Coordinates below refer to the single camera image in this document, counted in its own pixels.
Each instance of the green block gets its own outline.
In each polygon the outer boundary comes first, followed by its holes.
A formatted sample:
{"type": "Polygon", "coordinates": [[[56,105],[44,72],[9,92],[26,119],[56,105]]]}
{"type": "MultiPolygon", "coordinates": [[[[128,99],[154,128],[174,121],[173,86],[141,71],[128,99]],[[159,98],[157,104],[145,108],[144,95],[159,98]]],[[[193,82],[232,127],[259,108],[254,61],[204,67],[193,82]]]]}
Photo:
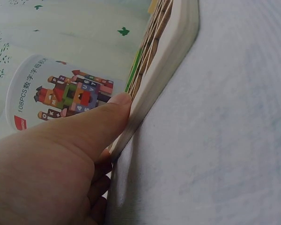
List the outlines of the green block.
{"type": "Polygon", "coordinates": [[[66,105],[66,106],[71,106],[72,103],[73,103],[73,99],[69,98],[69,97],[67,97],[64,101],[64,105],[66,105]]]}

